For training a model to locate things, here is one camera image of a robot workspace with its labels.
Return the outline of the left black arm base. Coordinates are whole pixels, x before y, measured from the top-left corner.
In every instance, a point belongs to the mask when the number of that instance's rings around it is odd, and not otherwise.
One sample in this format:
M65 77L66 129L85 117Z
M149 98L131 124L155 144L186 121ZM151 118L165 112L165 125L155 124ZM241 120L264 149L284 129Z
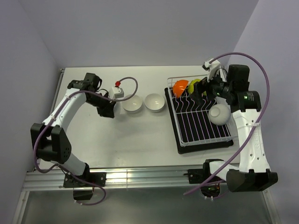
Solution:
M103 192L103 197L99 202L105 200L106 190L103 187L106 184L106 172L91 172L86 180L79 180L78 177L75 178L72 175L65 174L63 188L73 189L73 199L77 203L82 203L83 205L89 205L86 201L91 200L94 189L99 188Z

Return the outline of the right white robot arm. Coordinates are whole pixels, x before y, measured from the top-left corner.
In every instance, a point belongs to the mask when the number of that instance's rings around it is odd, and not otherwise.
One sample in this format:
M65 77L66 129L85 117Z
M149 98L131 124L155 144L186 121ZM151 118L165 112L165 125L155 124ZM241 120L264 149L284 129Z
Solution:
M260 120L265 106L261 106L257 91L249 90L249 67L233 64L229 66L227 80L223 81L217 70L219 65L203 65L208 76L194 85L193 96L201 102L199 95L206 93L208 99L220 97L230 106L235 121L240 148L228 160L206 160L202 176L204 187L217 177L227 183L231 192L264 191L278 182L266 159Z

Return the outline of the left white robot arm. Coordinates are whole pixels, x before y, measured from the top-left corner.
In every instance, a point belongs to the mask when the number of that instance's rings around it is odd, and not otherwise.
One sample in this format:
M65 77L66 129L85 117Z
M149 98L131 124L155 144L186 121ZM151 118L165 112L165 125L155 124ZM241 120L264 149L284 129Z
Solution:
M73 117L84 104L97 109L101 117L114 118L115 102L109 101L108 93L96 96L102 80L93 73L86 73L83 80L72 80L67 91L52 114L41 124L34 123L30 129L34 159L41 159L61 166L74 176L79 186L90 183L89 166L72 153L71 143L66 135Z

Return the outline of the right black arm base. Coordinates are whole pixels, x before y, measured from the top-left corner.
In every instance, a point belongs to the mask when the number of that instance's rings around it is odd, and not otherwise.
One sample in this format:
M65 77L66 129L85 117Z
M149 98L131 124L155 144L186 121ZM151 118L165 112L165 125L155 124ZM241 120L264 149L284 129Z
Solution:
M197 187L194 187L193 189L185 192L183 195L190 195L195 193L197 190L200 190L202 187L208 187L210 185L215 185L215 184L221 184L221 183L226 183L225 180L219 178L219 177L212 177L208 182L205 182L206 179L211 177L211 174L209 171L203 169L203 168L192 168L188 169L186 173L183 174L184 176L187 177L188 183L189 184L198 184Z

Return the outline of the orange bowl white inside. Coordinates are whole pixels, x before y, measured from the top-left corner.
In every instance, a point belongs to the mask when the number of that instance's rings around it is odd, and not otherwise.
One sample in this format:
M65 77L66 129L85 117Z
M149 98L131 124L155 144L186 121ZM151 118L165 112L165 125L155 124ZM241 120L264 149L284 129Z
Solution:
M173 88L172 88L172 92L174 94L174 96L176 98L179 98L181 97L181 95L183 94L183 92L185 91L185 89L187 88L188 86L188 83L189 81L188 80L184 80L184 79L181 79L181 80L178 80Z

